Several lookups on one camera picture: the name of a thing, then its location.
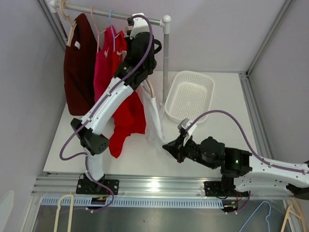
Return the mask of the white t shirt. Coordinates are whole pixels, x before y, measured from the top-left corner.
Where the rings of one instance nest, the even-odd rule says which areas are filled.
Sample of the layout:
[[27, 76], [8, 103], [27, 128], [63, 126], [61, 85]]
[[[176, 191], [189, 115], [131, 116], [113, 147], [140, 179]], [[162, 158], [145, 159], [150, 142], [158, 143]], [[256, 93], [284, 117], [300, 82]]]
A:
[[163, 152], [162, 146], [165, 144], [165, 138], [163, 134], [163, 112], [160, 110], [160, 106], [156, 97], [151, 98], [146, 91], [145, 81], [138, 89], [138, 95], [143, 104], [144, 115], [146, 120], [145, 135], [148, 143], [155, 147], [158, 151]]

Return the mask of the red t shirt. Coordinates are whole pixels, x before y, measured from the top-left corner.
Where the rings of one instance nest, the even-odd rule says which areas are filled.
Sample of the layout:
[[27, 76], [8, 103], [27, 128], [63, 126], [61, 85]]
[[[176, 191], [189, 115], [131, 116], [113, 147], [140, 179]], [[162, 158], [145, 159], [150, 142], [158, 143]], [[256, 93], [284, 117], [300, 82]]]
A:
[[[126, 52], [126, 41], [124, 33], [118, 32], [115, 37], [115, 50], [112, 52], [112, 74], [124, 59]], [[114, 132], [110, 138], [109, 149], [113, 157], [121, 155], [125, 139], [134, 133], [144, 134], [146, 121], [144, 108], [137, 92], [133, 92], [125, 99], [113, 114]]]

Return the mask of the beige wooden hanger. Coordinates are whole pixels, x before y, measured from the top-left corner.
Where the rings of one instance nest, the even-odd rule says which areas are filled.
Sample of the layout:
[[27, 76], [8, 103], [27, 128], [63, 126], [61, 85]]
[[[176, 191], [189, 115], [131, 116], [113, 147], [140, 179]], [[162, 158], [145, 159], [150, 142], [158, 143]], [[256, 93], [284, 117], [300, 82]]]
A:
[[148, 78], [145, 79], [145, 85], [146, 85], [146, 91], [149, 93], [149, 95], [151, 96], [151, 98], [155, 97], [155, 91], [153, 88], [152, 83], [150, 82], [150, 80]]

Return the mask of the pink t shirt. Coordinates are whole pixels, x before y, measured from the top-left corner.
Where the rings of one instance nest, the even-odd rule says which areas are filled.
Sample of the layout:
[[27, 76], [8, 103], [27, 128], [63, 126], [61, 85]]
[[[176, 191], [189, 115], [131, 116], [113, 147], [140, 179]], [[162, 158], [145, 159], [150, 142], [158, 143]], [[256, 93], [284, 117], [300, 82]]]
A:
[[94, 74], [94, 99], [97, 102], [107, 89], [112, 74], [112, 33], [110, 27], [100, 35], [100, 51], [96, 53]]

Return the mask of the blue wire hanger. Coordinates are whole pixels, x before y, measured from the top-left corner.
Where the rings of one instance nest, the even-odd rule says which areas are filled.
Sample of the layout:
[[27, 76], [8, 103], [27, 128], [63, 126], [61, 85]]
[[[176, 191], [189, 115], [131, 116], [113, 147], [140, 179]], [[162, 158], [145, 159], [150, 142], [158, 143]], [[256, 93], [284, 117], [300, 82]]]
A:
[[[121, 33], [118, 33], [115, 35], [114, 33], [114, 27], [113, 27], [113, 23], [112, 23], [112, 13], [113, 10], [110, 10], [109, 12], [109, 22], [110, 22], [110, 31], [112, 33], [112, 51], [116, 53], [116, 55], [119, 57], [119, 60], [123, 60], [125, 55], [124, 53], [126, 53], [126, 50], [123, 50], [123, 48], [125, 48], [125, 40], [124, 40], [124, 35], [121, 35]], [[116, 51], [116, 38], [120, 37], [121, 43], [120, 43], [120, 51]]]

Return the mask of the pink wire hanger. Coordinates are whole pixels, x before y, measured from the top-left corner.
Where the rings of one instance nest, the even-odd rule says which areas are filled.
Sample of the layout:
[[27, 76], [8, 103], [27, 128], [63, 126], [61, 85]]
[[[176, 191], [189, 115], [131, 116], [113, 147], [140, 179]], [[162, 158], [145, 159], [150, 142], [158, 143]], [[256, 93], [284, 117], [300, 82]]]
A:
[[92, 18], [92, 21], [93, 21], [93, 24], [94, 24], [94, 27], [95, 27], [95, 30], [96, 30], [96, 34], [97, 34], [97, 53], [100, 51], [100, 35], [103, 34], [105, 31], [99, 31], [98, 27], [97, 27], [97, 23], [95, 21], [95, 18], [94, 18], [94, 7], [92, 6], [90, 8], [90, 14], [91, 14], [91, 18]]

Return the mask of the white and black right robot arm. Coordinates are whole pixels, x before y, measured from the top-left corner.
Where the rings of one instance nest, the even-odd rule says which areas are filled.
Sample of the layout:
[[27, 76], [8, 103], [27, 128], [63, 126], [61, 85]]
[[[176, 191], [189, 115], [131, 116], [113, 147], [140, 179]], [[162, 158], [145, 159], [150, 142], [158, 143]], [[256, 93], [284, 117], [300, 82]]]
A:
[[226, 147], [211, 136], [200, 144], [179, 136], [163, 145], [178, 163], [190, 159], [211, 169], [219, 169], [222, 175], [220, 191], [224, 196], [235, 191], [255, 195], [294, 196], [309, 198], [309, 165], [287, 163], [273, 159], [257, 158], [238, 148]]

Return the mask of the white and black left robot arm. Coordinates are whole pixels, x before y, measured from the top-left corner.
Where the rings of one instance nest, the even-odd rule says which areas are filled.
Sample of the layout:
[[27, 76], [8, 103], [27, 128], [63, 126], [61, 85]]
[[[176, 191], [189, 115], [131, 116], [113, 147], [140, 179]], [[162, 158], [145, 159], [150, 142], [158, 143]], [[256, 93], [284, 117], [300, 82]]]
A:
[[124, 61], [115, 72], [105, 92], [97, 103], [81, 119], [74, 118], [71, 127], [73, 135], [77, 136], [85, 155], [87, 188], [94, 194], [110, 190], [104, 185], [102, 167], [103, 153], [109, 145], [109, 139], [102, 132], [109, 119], [119, 106], [153, 74], [156, 67], [155, 54], [161, 48], [161, 42], [156, 40], [152, 32], [140, 32], [132, 39], [127, 38], [128, 52]]

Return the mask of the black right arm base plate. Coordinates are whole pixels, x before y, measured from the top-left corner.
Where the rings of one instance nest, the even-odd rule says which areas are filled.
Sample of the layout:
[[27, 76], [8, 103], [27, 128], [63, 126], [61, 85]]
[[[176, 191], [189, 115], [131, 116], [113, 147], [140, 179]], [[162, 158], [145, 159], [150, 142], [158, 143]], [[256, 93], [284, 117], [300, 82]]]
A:
[[205, 181], [204, 191], [207, 197], [216, 197], [221, 200], [225, 200], [229, 197], [248, 197], [249, 192], [238, 192], [233, 187], [228, 186], [227, 188], [222, 187], [221, 181]]

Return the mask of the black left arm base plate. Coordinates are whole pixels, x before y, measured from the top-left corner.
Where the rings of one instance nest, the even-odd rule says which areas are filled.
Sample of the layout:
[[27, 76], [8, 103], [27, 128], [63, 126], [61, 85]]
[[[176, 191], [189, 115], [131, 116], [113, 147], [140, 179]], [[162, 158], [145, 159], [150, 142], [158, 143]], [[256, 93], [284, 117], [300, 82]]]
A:
[[[108, 187], [114, 195], [118, 194], [120, 181], [117, 179], [105, 179], [103, 185]], [[106, 188], [92, 182], [89, 179], [79, 179], [76, 188], [76, 194], [82, 195], [109, 195], [111, 194]]]

